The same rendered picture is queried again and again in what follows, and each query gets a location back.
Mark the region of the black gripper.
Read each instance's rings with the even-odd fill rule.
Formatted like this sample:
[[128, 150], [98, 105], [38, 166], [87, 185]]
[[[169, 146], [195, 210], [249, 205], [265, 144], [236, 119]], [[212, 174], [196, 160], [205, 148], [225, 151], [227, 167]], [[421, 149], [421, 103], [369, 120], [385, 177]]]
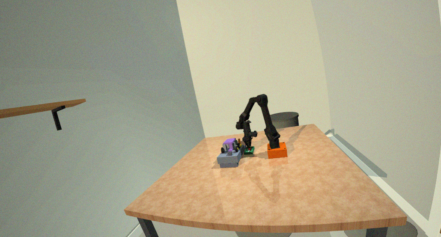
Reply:
[[242, 140], [244, 141], [244, 143], [246, 144], [246, 146], [248, 148], [251, 147], [251, 140], [253, 139], [253, 137], [251, 135], [249, 135], [250, 133], [250, 129], [245, 129], [244, 132], [244, 137], [242, 138]]

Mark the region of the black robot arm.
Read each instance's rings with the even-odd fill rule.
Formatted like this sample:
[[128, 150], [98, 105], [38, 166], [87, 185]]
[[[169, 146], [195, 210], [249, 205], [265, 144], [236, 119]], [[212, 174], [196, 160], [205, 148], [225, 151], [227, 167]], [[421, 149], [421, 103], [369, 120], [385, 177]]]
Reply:
[[[250, 129], [249, 123], [251, 123], [248, 119], [250, 116], [250, 111], [253, 105], [257, 102], [257, 104], [262, 109], [263, 118], [265, 121], [266, 128], [264, 129], [265, 135], [269, 140], [269, 146], [271, 149], [280, 148], [279, 146], [279, 138], [280, 134], [277, 132], [276, 128], [272, 124], [271, 117], [268, 110], [268, 97], [265, 94], [258, 95], [257, 97], [249, 98], [248, 104], [244, 110], [244, 112], [239, 116], [239, 121], [236, 122], [236, 129]], [[247, 121], [248, 120], [248, 121]]]

